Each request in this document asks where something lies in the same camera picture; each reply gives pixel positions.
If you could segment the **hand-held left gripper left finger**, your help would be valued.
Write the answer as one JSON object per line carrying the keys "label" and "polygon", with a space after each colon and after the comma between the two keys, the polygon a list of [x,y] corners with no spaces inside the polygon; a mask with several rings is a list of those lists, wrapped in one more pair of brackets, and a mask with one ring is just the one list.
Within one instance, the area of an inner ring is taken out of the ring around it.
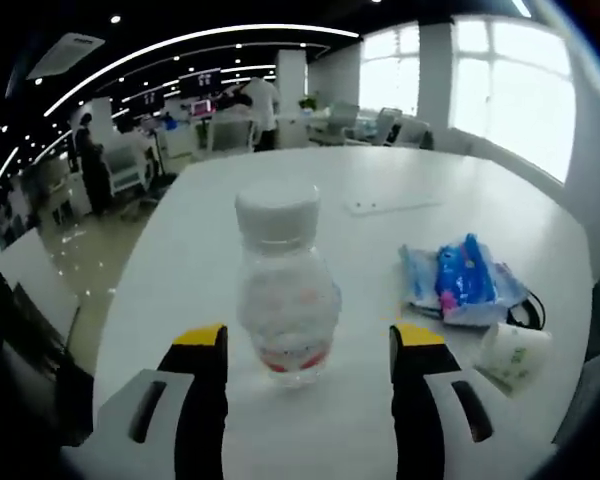
{"label": "hand-held left gripper left finger", "polygon": [[228,414],[228,330],[188,330],[100,408],[61,460],[72,479],[220,479]]}

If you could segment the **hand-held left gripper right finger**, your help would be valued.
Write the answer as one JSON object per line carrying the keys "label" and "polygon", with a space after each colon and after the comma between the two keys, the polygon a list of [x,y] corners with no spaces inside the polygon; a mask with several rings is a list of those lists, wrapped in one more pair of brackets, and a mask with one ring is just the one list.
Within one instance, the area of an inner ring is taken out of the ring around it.
{"label": "hand-held left gripper right finger", "polygon": [[399,479],[529,479],[554,456],[505,413],[495,386],[463,369],[444,338],[389,329]]}

